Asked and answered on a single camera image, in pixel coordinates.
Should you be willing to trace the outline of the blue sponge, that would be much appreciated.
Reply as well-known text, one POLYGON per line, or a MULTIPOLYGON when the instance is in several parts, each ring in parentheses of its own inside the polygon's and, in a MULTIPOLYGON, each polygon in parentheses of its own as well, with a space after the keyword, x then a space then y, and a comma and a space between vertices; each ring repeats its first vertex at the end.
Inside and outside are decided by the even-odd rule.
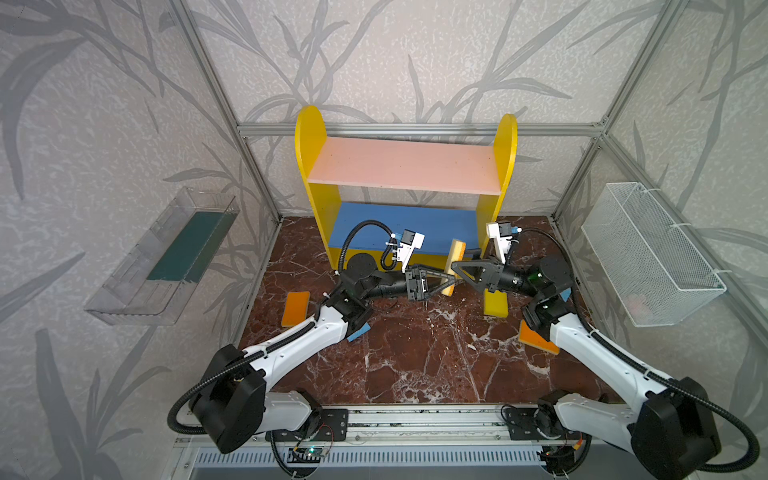
POLYGON ((350 334, 346 340, 348 342, 353 342, 356 339, 360 338, 362 335, 367 333, 371 329, 370 325, 368 323, 363 324, 358 330, 350 334))

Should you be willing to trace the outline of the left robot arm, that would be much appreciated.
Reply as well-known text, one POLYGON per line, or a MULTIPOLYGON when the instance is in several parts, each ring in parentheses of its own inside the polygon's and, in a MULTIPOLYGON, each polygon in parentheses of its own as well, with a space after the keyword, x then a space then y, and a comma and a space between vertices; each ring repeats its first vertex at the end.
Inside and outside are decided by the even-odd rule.
POLYGON ((423 236, 394 233, 380 221, 364 220, 345 238, 339 254, 338 282, 300 324, 260 344, 218 350, 201 380, 171 407, 167 425, 182 435, 206 435, 218 450, 231 453, 253 435, 276 430, 319 427, 322 408, 308 393, 275 392, 274 386, 307 359, 327 347, 362 334, 373 314, 371 301, 405 297, 425 301, 456 282, 455 275, 410 264, 423 236), (373 225, 388 236, 380 259, 368 253, 349 255, 357 233, 373 225))

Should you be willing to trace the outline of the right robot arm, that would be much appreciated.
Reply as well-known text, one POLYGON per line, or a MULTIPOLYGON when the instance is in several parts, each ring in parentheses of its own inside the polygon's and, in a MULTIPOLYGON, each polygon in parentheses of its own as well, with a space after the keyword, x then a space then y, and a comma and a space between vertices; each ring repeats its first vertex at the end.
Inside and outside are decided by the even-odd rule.
POLYGON ((652 368, 588 323, 578 309, 579 292, 566 253, 543 257, 525 269, 512 265, 511 257, 456 260, 451 268, 477 291, 529 296, 522 309, 528 328, 570 353, 623 401, 560 396, 553 408, 565 429, 633 454, 656 479, 684 479, 694 471, 734 473, 757 462, 757 436, 711 402, 699 383, 652 368))

